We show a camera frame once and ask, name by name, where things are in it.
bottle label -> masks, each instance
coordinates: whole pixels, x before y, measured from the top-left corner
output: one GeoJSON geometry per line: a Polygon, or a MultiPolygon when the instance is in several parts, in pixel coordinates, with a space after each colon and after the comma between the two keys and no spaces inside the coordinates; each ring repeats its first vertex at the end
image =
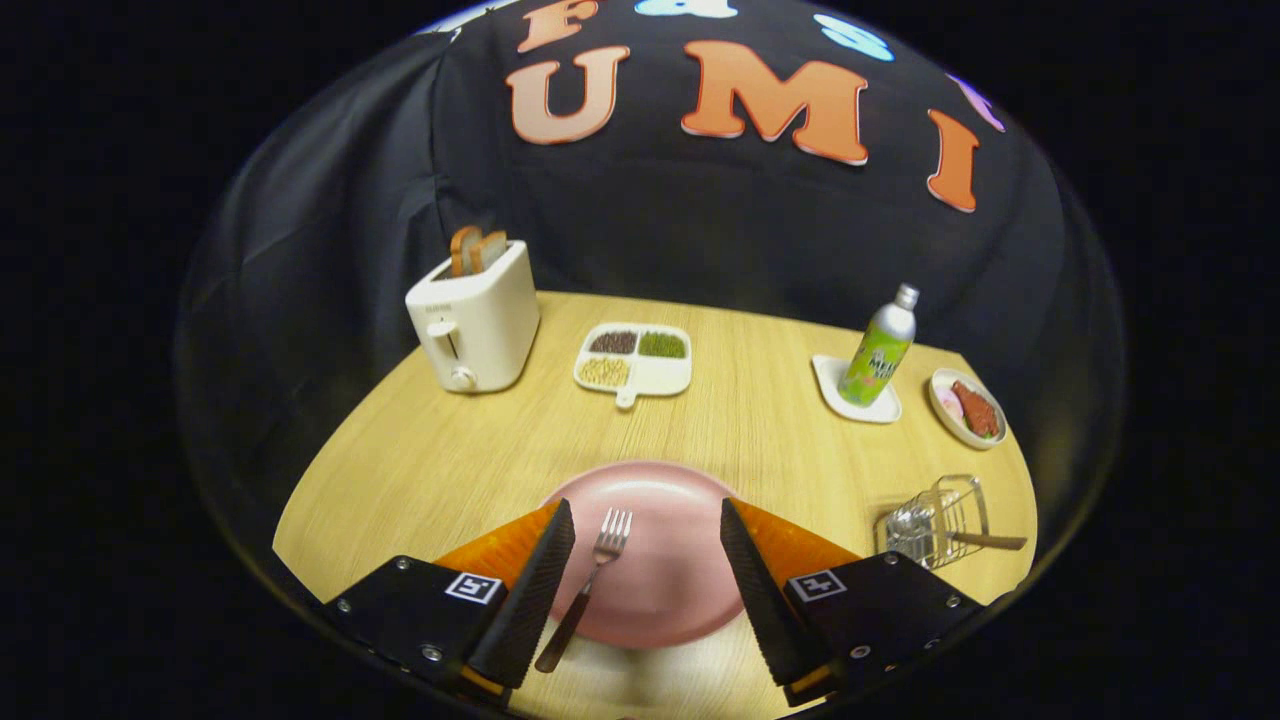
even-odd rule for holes
{"type": "Polygon", "coordinates": [[[849,372],[840,380],[840,396],[861,407],[876,402],[909,347],[910,342],[893,338],[874,325],[868,328],[849,372]]]}

toaster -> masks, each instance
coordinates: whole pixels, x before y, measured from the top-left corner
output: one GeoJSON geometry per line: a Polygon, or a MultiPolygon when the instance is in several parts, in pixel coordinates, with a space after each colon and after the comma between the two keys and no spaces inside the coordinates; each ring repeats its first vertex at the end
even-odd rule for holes
{"type": "Polygon", "coordinates": [[[507,241],[483,272],[453,277],[445,260],[404,296],[422,350],[440,387],[449,392],[495,392],[525,369],[541,314],[529,247],[507,241]]]}

green bottle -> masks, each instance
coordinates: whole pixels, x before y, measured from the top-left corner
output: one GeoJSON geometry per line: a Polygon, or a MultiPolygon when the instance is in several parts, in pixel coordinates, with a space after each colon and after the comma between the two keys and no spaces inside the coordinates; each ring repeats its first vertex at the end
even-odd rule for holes
{"type": "Polygon", "coordinates": [[[884,391],[893,372],[915,340],[915,301],[920,291],[902,283],[893,302],[872,315],[849,372],[840,380],[840,396],[859,407],[869,407],[884,391]]]}

fork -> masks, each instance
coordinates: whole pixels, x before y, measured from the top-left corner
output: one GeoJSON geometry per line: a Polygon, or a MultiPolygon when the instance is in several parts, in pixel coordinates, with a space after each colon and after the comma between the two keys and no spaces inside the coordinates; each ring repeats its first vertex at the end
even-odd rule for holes
{"type": "Polygon", "coordinates": [[[586,601],[591,598],[591,583],[595,580],[595,574],[600,571],[600,568],[613,562],[622,555],[622,548],[626,547],[630,536],[631,511],[609,507],[609,511],[604,514],[604,524],[600,525],[600,534],[595,538],[595,547],[591,548],[595,568],[591,568],[591,573],[586,577],[586,583],[582,584],[582,589],[577,591],[573,605],[568,606],[568,611],[564,612],[564,618],[561,620],[559,626],[556,628],[556,633],[552,634],[552,639],[547,642],[543,653],[538,656],[534,667],[543,673],[550,673],[559,664],[561,656],[564,655],[564,648],[568,647],[568,641],[572,639],[573,632],[577,629],[579,620],[582,619],[582,612],[586,611],[586,601]]]}

orange letter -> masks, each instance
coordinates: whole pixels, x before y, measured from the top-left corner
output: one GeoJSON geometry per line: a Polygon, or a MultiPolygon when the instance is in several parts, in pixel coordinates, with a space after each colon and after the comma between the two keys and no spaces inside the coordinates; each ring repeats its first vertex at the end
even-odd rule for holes
{"type": "Polygon", "coordinates": [[[796,147],[850,165],[867,163],[867,149],[858,142],[858,95],[867,81],[858,73],[810,61],[781,82],[750,47],[736,42],[699,40],[685,45],[685,53],[703,64],[698,110],[680,122],[685,132],[742,135],[746,123],[733,115],[737,94],[756,132],[768,142],[805,110],[804,127],[791,135],[796,147]]]}
{"type": "Polygon", "coordinates": [[[582,29],[582,26],[568,20],[571,18],[585,20],[595,14],[596,8],[594,0],[563,0],[529,13],[525,15],[525,19],[529,20],[529,37],[516,47],[516,51],[529,53],[548,42],[564,40],[582,29]]]}
{"type": "Polygon", "coordinates": [[[549,60],[507,76],[511,86],[511,124],[516,135],[538,145],[573,142],[604,127],[613,114],[618,90],[618,61],[631,55],[623,46],[589,50],[573,64],[585,70],[582,106],[572,115],[553,115],[547,106],[548,86],[559,63],[549,60]]]}
{"type": "Polygon", "coordinates": [[[973,196],[973,150],[978,138],[945,113],[929,110],[929,119],[938,126],[938,170],[929,176],[929,192],[961,213],[973,213],[978,209],[973,196]]]}

